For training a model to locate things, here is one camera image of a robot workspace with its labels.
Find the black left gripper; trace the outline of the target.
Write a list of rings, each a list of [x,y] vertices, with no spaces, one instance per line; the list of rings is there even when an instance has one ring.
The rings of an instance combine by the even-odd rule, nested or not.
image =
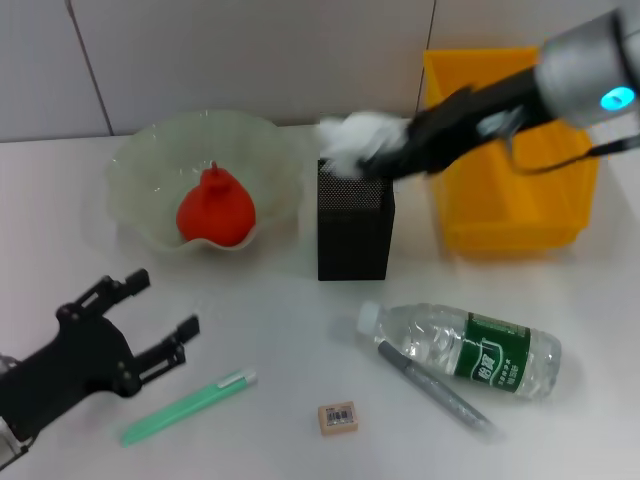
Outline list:
[[[149,286],[145,269],[123,281],[103,276],[74,309],[104,315]],[[198,316],[192,315],[134,357],[124,335],[106,318],[61,319],[54,340],[1,377],[1,418],[17,440],[26,441],[96,392],[132,397],[142,384],[184,364],[185,345],[199,334]]]

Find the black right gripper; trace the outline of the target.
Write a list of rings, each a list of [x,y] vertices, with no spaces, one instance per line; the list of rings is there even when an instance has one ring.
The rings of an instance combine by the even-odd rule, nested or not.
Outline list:
[[[545,105],[529,67],[489,86],[455,91],[409,123],[409,145],[377,152],[361,161],[367,179],[401,179],[415,173],[438,174],[466,153],[490,142],[478,125],[497,114],[519,114],[520,131],[545,123]]]

